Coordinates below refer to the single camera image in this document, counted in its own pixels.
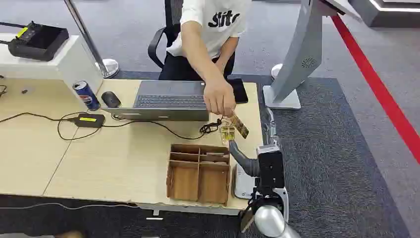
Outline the person's right hand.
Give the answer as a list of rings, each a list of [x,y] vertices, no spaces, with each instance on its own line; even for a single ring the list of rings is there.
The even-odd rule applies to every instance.
[[[223,78],[205,81],[204,102],[209,112],[226,117],[231,117],[236,107],[233,88]]]

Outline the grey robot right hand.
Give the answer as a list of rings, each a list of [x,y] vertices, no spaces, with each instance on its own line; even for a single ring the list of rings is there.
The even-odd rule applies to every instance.
[[[266,108],[269,115],[269,124],[267,127],[268,131],[268,144],[258,147],[264,153],[279,151],[279,139],[276,133],[276,122],[274,120],[273,112],[270,108]],[[258,159],[250,159],[244,153],[242,153],[234,140],[228,141],[229,153],[233,156],[236,162],[243,168],[244,172],[251,177],[258,177],[260,175],[260,166]]]

